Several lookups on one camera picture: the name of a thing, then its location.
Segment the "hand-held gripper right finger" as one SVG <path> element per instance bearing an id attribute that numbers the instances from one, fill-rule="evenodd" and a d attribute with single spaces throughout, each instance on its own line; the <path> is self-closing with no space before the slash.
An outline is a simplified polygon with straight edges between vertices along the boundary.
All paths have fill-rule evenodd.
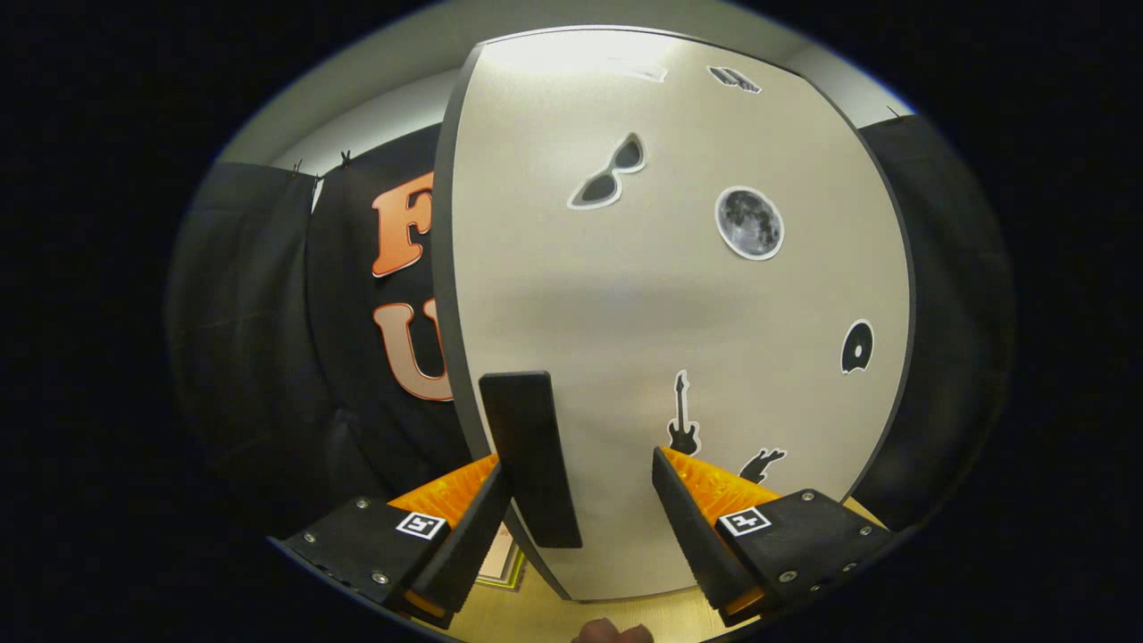
<path id="1" fill-rule="evenodd" d="M 652 456 L 652 483 L 700 589 L 727 626 L 805 609 L 895 538 L 817 489 L 775 493 L 669 447 Z"/>

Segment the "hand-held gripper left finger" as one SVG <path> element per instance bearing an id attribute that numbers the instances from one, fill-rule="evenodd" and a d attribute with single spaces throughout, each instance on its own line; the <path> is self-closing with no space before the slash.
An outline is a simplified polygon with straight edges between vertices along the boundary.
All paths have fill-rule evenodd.
<path id="1" fill-rule="evenodd" d="M 499 456 L 489 455 L 395 499 L 355 497 L 272 542 L 335 589 L 448 630 L 510 499 Z"/>

